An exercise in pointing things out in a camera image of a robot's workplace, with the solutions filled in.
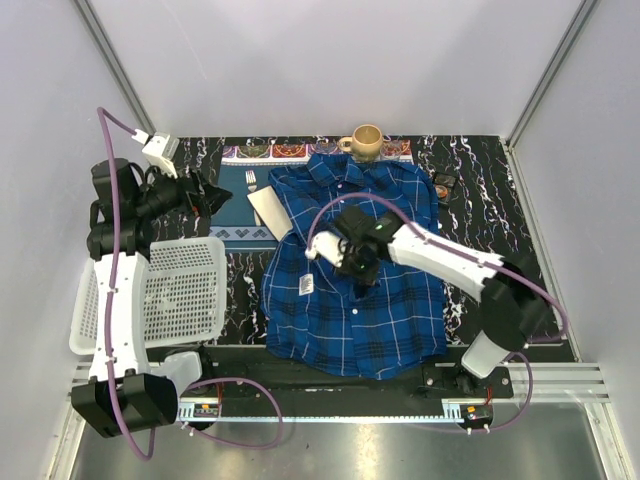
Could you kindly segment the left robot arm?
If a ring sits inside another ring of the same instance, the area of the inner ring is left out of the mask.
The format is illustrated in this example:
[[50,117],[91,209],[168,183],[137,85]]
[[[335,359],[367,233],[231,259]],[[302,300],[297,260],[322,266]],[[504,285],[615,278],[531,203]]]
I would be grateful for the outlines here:
[[173,210],[210,217],[230,191],[199,172],[168,176],[124,158],[91,169],[97,194],[90,207],[87,247],[98,287],[98,325],[86,383],[71,390],[74,410],[102,437],[154,431],[177,420],[180,396],[215,386],[201,347],[178,349],[152,367],[145,342],[144,300],[152,261],[153,220]]

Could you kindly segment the blue plaid shirt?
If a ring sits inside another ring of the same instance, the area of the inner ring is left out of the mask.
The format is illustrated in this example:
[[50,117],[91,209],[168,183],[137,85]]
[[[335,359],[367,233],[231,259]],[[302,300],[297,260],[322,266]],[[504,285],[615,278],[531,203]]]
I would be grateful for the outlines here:
[[[418,168],[429,187],[430,218],[414,222],[435,233],[436,190]],[[316,231],[329,207],[359,198],[359,193],[326,204],[309,231]],[[262,277],[261,308],[271,354],[332,375],[384,380],[446,353],[445,296],[439,279],[383,262],[375,284],[364,286],[323,258],[309,261],[307,239],[303,246],[293,235],[291,230],[279,242]]]

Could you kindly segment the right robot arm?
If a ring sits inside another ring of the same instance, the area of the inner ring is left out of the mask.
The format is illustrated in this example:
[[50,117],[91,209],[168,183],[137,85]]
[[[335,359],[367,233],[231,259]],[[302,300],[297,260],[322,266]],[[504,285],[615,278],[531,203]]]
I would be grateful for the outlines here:
[[350,206],[334,226],[341,238],[327,259],[359,283],[372,285],[387,261],[431,274],[478,302],[480,332],[454,370],[443,375],[441,389],[450,395],[487,394],[496,367],[510,353],[522,351],[539,324],[552,316],[539,286],[526,277],[531,262],[524,255],[469,249],[407,224],[391,211],[374,219]]

